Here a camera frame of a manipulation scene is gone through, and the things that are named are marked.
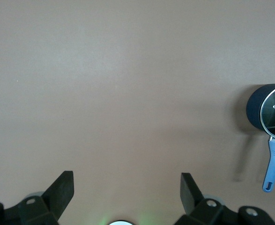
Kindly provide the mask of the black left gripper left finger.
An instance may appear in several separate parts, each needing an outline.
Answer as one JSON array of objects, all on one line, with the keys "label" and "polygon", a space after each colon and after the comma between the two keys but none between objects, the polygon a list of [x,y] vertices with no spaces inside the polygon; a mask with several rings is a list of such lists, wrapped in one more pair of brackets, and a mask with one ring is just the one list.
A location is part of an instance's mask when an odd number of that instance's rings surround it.
[{"label": "black left gripper left finger", "polygon": [[0,225],[57,225],[74,196],[74,173],[64,171],[41,195],[27,197],[5,209],[0,203]]}]

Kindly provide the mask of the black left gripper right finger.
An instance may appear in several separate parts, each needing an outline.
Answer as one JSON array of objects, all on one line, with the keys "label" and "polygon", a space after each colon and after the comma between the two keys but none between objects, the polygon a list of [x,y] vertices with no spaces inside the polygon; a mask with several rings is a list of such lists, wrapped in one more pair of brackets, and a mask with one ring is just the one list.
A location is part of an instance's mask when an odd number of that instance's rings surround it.
[{"label": "black left gripper right finger", "polygon": [[260,208],[242,206],[234,212],[213,198],[205,198],[190,173],[181,174],[180,198],[185,214],[176,225],[275,225]]}]

